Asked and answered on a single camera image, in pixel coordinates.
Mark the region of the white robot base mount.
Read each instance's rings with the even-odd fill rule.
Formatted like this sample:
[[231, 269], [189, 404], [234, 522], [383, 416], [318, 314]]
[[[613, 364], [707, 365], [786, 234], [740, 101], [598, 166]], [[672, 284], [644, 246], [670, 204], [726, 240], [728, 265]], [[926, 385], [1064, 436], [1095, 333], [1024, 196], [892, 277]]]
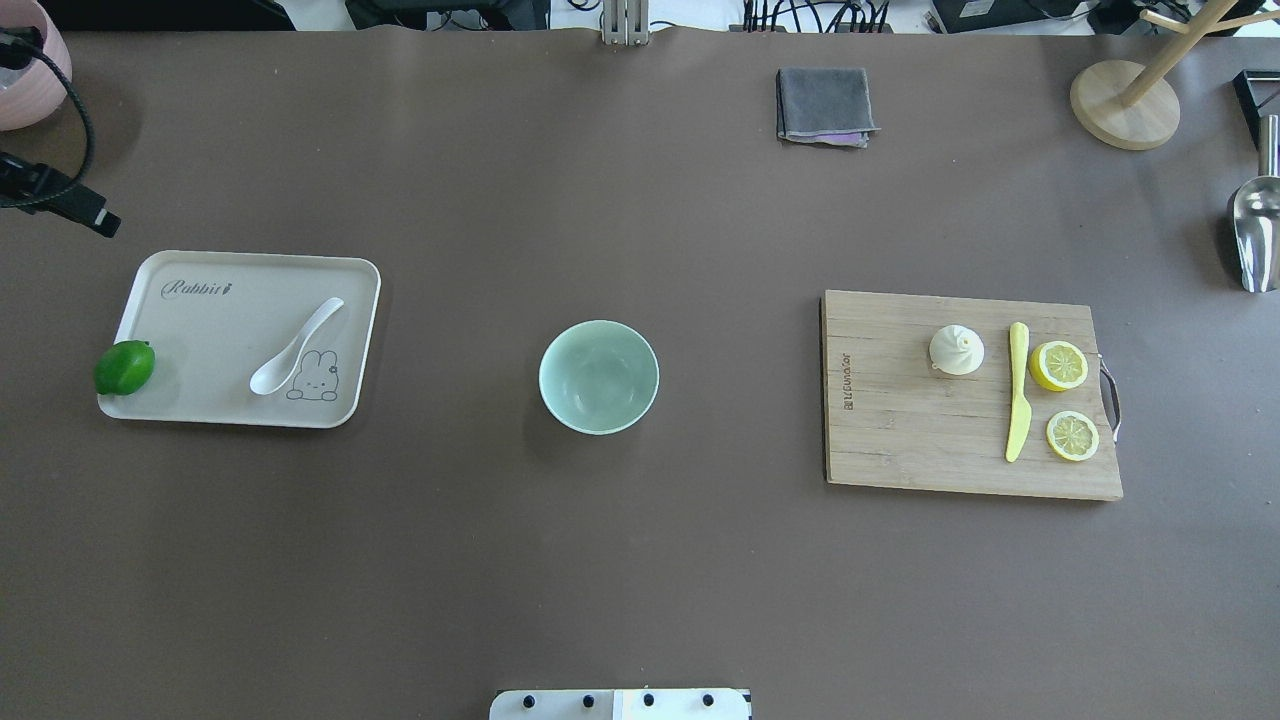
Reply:
[[489, 719], [751, 719], [749, 691], [600, 688], [503, 691]]

